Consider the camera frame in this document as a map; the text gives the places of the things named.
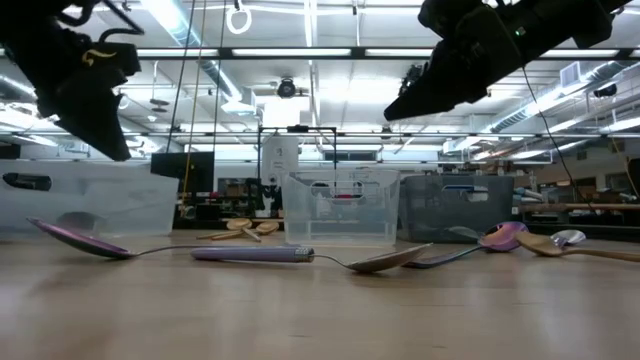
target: cable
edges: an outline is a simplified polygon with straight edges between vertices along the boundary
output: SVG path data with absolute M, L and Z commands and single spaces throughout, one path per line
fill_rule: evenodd
M 178 78 L 178 88 L 176 90 L 176 98 L 174 99 L 174 102 L 173 102 L 173 114 L 171 115 L 171 124 L 169 126 L 169 140 L 167 140 L 167 148 L 165 149 L 165 154 L 168 154 L 169 149 L 171 148 L 173 131 L 176 126 L 176 114 L 178 112 L 178 102 L 180 101 L 180 89 L 182 88 L 182 78 L 184 77 L 184 67 L 187 63 L 187 52 L 189 51 L 189 43 L 191 41 L 191 29 L 193 29 L 193 15 L 195 13 L 196 13 L 196 0 L 192 0 L 191 15 L 189 15 L 189 26 L 187 27 L 187 38 L 185 39 L 185 42 L 184 42 L 184 53 L 182 54 L 182 64 L 180 65 L 180 77 Z
M 115 6 L 111 0 L 102 0 L 102 2 L 113 11 L 124 23 L 129 25 L 130 29 L 125 28 L 115 28 L 109 29 L 103 32 L 98 39 L 99 43 L 103 43 L 107 41 L 107 38 L 111 35 L 115 34 L 128 34 L 128 35 L 144 35 L 144 29 L 141 28 L 138 24 L 136 24 L 133 20 L 131 20 L 125 13 L 123 13 L 117 6 Z
M 204 6 L 205 8 L 207 7 L 207 0 L 204 0 Z M 202 14 L 202 27 L 200 29 L 200 33 L 202 34 L 202 41 L 204 42 L 204 29 L 205 29 L 205 25 L 207 23 L 207 11 L 205 10 L 204 13 Z M 202 46 L 200 46 L 200 49 L 198 50 L 198 61 L 197 63 L 200 63 L 200 60 L 202 60 Z M 198 106 L 198 90 L 200 89 L 200 69 L 201 67 L 198 66 L 198 69 L 196 70 L 196 88 L 195 88 L 195 95 L 193 96 L 193 107 L 191 109 L 191 131 L 189 132 L 189 143 L 187 145 L 187 163 L 186 163 L 186 169 L 184 172 L 184 181 L 182 182 L 182 207 L 181 207 L 181 216 L 184 217 L 185 216 L 185 212 L 186 212 L 186 206 L 185 206 L 185 199 L 187 197 L 187 185 L 189 183 L 189 169 L 191 168 L 191 147 L 193 145 L 193 128 L 195 127 L 196 124 L 196 110 L 197 110 L 197 106 Z
M 224 0 L 224 7 L 227 8 L 227 0 Z M 220 28 L 220 47 L 224 46 L 224 28 L 226 26 L 226 17 L 224 16 L 224 12 L 222 12 L 222 25 Z M 214 152 L 214 160 L 213 160 L 213 178 L 216 178 L 216 162 L 215 162 L 215 151 L 216 144 L 218 140 L 218 110 L 220 106 L 218 106 L 218 102 L 220 101 L 220 80 L 222 76 L 222 59 L 218 61 L 218 77 L 216 79 L 216 110 L 213 113 L 213 152 Z
M 549 122 L 547 121 L 547 118 L 542 113 L 542 110 L 540 110 L 540 106 L 538 105 L 538 99 L 536 98 L 536 94 L 533 91 L 533 88 L 531 87 L 531 83 L 529 82 L 529 76 L 527 75 L 527 70 L 525 68 L 526 68 L 526 64 L 522 66 L 522 72 L 524 73 L 524 79 L 527 82 L 527 86 L 529 87 L 529 92 L 531 92 L 531 97 L 533 98 L 533 102 L 535 102 L 536 108 L 538 108 L 538 114 L 540 114 L 540 116 L 542 117 L 542 120 L 544 121 L 544 127 L 545 129 L 547 129 L 547 134 L 549 134 L 549 139 L 551 139 L 553 146 L 556 148 L 556 151 L 558 152 L 558 156 L 560 157 L 560 162 L 562 162 L 562 167 L 564 167 L 564 171 L 567 173 L 567 176 L 569 177 L 571 186 L 580 197 L 580 200 L 582 200 L 582 202 L 586 203 L 589 206 L 589 210 L 591 210 L 591 212 L 593 212 L 594 214 L 597 214 L 596 211 L 591 206 L 591 202 L 588 201 L 582 195 L 582 193 L 580 192 L 580 189 L 578 189 L 578 186 L 576 185 L 575 180 L 573 180 L 573 176 L 571 176 L 571 171 L 569 171 L 569 167 L 567 167 L 567 163 L 564 161 L 564 156 L 562 155 L 562 151 L 560 150 L 560 147 L 558 146 L 558 143 L 556 142 L 556 140 L 553 138 L 553 133 L 549 128 Z
M 207 6 L 207 0 L 204 0 L 204 7 L 206 9 Z M 206 18 L 207 18 L 207 13 L 206 10 L 203 14 L 203 19 L 202 19 L 202 34 L 204 34 L 204 29 L 205 29 L 205 24 L 206 24 Z M 220 31 L 220 47 L 222 47 L 224 45 L 224 27 L 225 27 L 225 14 L 224 12 L 222 13 L 222 29 Z M 200 47 L 200 51 L 198 52 L 198 61 L 201 59 L 202 57 L 202 46 Z M 218 62 L 218 68 L 220 71 L 218 71 L 218 78 L 216 79 L 216 84 L 220 84 L 220 80 L 221 80 L 221 74 L 222 74 L 222 60 L 220 60 Z M 189 143 L 188 143 L 188 152 L 187 152 L 187 165 L 186 165 L 186 172 L 185 172 L 185 176 L 184 176 L 184 181 L 183 181 L 183 187 L 182 187 L 182 208 L 181 208 L 181 216 L 184 216 L 185 212 L 186 212 L 186 207 L 184 206 L 184 200 L 187 194 L 187 185 L 189 182 L 189 168 L 191 167 L 191 145 L 193 144 L 193 127 L 195 125 L 195 119 L 196 119 L 196 100 L 197 100 L 197 94 L 198 94 L 198 87 L 200 86 L 200 66 L 198 66 L 198 70 L 196 73 L 196 90 L 195 90 L 195 95 L 193 98 L 193 111 L 191 114 L 191 133 L 189 134 Z M 220 99 L 220 86 L 216 86 L 216 110 L 214 113 L 214 119 L 213 119 L 213 151 L 215 154 L 215 149 L 216 149 L 216 139 L 217 139 L 217 134 L 218 134 L 218 109 L 220 108 L 218 106 L 218 101 Z M 215 179 L 215 159 L 214 159 L 214 164 L 213 164 L 213 177 Z

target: wooden utensil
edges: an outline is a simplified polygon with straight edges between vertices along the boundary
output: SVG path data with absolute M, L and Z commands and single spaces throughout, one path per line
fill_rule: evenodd
M 267 221 L 258 225 L 255 228 L 255 232 L 250 228 L 242 228 L 242 231 L 245 234 L 251 236 L 255 241 L 262 242 L 262 238 L 260 236 L 267 236 L 267 235 L 273 234 L 274 232 L 278 231 L 278 229 L 280 229 L 279 223 L 275 221 Z
M 207 239 L 211 239 L 211 240 L 228 240 L 228 239 L 235 239 L 235 238 L 239 237 L 240 235 L 242 235 L 244 233 L 244 231 L 242 231 L 242 229 L 250 228 L 251 225 L 253 225 L 253 223 L 249 219 L 244 219 L 244 218 L 231 219 L 231 220 L 227 221 L 227 229 L 231 230 L 230 232 L 226 232 L 226 233 L 222 233 L 222 234 L 221 233 L 215 233 L 215 234 L 202 235 L 202 236 L 196 237 L 196 239 L 198 239 L 198 240 L 207 240 Z
M 516 240 L 523 248 L 540 256 L 562 257 L 567 255 L 590 255 L 609 259 L 640 262 L 640 254 L 612 252 L 592 249 L 565 249 L 558 247 L 549 236 L 519 232 Z
M 249 219 L 231 219 L 227 222 L 227 229 L 229 230 L 242 230 L 244 228 L 251 228 L 253 223 Z

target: transparent container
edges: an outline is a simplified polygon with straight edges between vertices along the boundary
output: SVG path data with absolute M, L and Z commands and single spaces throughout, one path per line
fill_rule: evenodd
M 38 232 L 34 217 L 89 235 L 167 235 L 177 189 L 143 167 L 0 161 L 0 234 Z
M 291 244 L 388 246 L 396 241 L 398 171 L 301 171 L 284 177 Z
M 410 176 L 400 188 L 398 238 L 417 243 L 475 243 L 452 228 L 480 233 L 511 220 L 510 176 Z

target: clear plastic bin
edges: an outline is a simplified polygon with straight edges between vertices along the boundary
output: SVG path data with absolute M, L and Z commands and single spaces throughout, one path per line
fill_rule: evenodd
M 0 233 L 43 221 L 100 236 L 167 235 L 178 180 L 148 168 L 86 162 L 0 161 Z
M 289 173 L 282 187 L 287 242 L 393 245 L 399 192 L 397 171 Z

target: wooden table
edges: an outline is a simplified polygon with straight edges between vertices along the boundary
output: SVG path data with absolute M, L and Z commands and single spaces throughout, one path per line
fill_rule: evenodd
M 197 234 L 116 243 L 141 250 Z M 46 237 L 5 238 L 0 359 L 635 360 L 639 299 L 638 264 L 523 249 L 362 276 L 321 259 L 207 263 L 176 251 L 113 262 Z

